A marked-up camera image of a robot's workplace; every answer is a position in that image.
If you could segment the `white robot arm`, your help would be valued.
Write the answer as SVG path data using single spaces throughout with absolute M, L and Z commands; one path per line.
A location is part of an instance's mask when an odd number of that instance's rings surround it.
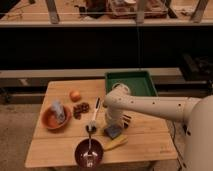
M 104 98 L 107 122 L 116 122 L 123 110 L 187 125 L 183 171 L 213 171 L 213 95 L 193 97 L 132 96 L 120 84 Z

